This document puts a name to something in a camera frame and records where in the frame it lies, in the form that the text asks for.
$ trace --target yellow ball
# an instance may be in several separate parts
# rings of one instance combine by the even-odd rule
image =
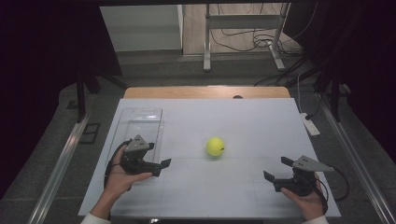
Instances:
[[[206,143],[206,151],[211,156],[219,156],[224,151],[224,142],[219,137],[211,137]]]

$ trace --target power strip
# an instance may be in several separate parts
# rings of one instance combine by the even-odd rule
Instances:
[[[303,120],[306,131],[309,133],[310,136],[320,135],[317,126],[315,126],[314,122],[312,122],[311,119],[306,119],[305,118],[306,116],[307,116],[306,113],[301,113],[301,119]]]

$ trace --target white sleeve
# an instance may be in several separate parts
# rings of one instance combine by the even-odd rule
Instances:
[[[327,219],[325,216],[322,216],[322,217],[317,217],[315,219],[312,219],[310,221],[303,222],[303,224],[329,224],[329,222],[327,222]]]
[[[81,224],[110,224],[109,220],[101,219],[99,217],[95,217],[89,213],[87,216],[84,217]]]

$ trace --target hand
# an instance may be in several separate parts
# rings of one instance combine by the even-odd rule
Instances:
[[[108,177],[105,190],[100,196],[98,202],[91,210],[93,216],[106,219],[110,214],[111,207],[117,199],[123,194],[134,182],[141,181],[152,176],[152,173],[143,173],[139,175],[128,175],[120,167],[122,152],[126,146],[123,146],[114,157],[113,166]]]
[[[317,188],[320,192],[322,192],[319,181],[317,181]],[[282,188],[281,191],[286,197],[294,201],[299,206],[303,214],[303,217],[306,221],[324,215],[322,202],[319,196],[315,192],[312,192],[305,197],[300,197],[297,194],[285,188]]]

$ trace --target transparent box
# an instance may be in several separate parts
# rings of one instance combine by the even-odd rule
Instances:
[[[111,142],[107,161],[111,159],[120,144],[131,138],[134,139],[139,134],[147,143],[154,143],[154,149],[149,150],[143,160],[158,163],[159,142],[163,128],[162,115],[161,108],[131,107],[123,109]]]

